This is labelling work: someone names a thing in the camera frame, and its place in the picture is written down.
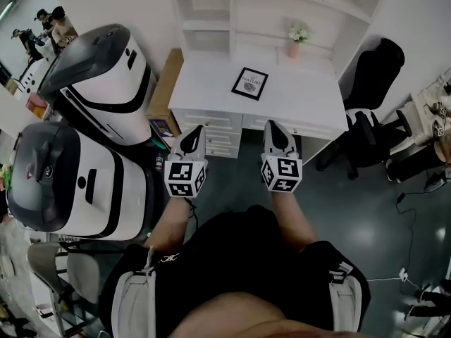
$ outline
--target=potted flower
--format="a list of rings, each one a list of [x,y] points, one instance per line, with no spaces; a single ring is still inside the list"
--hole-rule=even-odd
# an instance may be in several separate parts
[[[288,32],[288,36],[292,40],[288,56],[291,59],[294,59],[297,57],[297,53],[299,52],[299,44],[307,41],[310,38],[311,33],[307,29],[304,29],[300,26],[292,25],[290,31]]]

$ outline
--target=black picture frame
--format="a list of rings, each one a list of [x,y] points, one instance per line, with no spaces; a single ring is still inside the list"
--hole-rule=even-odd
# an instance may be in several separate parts
[[[247,72],[247,71],[249,71],[249,72],[251,72],[251,73],[256,73],[256,74],[259,74],[259,75],[263,75],[263,76],[264,76],[264,80],[263,80],[263,82],[261,83],[261,87],[260,87],[259,93],[258,93],[257,95],[248,94],[247,92],[243,92],[243,91],[241,91],[241,90],[237,90],[237,86],[238,86],[238,84],[240,83],[240,80],[241,80],[242,76],[243,76],[244,73]],[[250,98],[250,99],[253,99],[253,100],[257,100],[257,101],[258,101],[258,100],[260,100],[260,96],[261,96],[261,93],[263,92],[263,89],[264,89],[264,87],[265,87],[266,81],[268,80],[268,76],[269,76],[268,74],[262,73],[261,71],[258,71],[258,70],[254,70],[254,69],[250,69],[250,68],[244,67],[244,68],[241,70],[240,76],[238,77],[237,81],[235,82],[235,85],[233,85],[232,93],[238,94],[238,95],[241,95],[241,96],[245,96],[245,97],[247,97],[247,98]]]

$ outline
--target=picture frame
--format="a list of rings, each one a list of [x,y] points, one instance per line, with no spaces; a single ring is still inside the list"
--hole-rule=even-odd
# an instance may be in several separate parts
[[[243,68],[232,93],[245,96],[253,100],[259,100],[268,79],[268,74],[254,69]]]

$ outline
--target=white cube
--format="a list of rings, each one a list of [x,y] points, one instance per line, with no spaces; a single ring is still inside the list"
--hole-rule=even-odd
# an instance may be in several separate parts
[[[266,156],[261,174],[271,192],[293,192],[302,180],[302,160]]]
[[[170,196],[195,198],[205,177],[204,161],[164,162],[164,183]]]

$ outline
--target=person wearing black cap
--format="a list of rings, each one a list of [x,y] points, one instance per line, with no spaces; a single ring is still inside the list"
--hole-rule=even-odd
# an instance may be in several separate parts
[[[51,16],[54,19],[52,22],[54,24],[54,29],[51,32],[51,35],[59,46],[65,47],[69,42],[74,40],[78,34],[69,18],[66,16],[66,12],[62,6],[57,6],[51,12]]]
[[[25,50],[27,50],[27,54],[32,58],[30,64],[44,58],[36,49],[35,42],[33,41],[33,39],[31,39],[27,31],[14,29],[11,39],[13,39],[14,37],[18,37],[21,40],[23,46],[25,47]]]
[[[35,20],[39,20],[42,23],[42,29],[50,38],[51,47],[53,48],[55,55],[58,55],[61,51],[61,47],[55,42],[55,39],[51,34],[54,30],[54,26],[51,23],[53,21],[53,17],[42,8],[37,12]]]

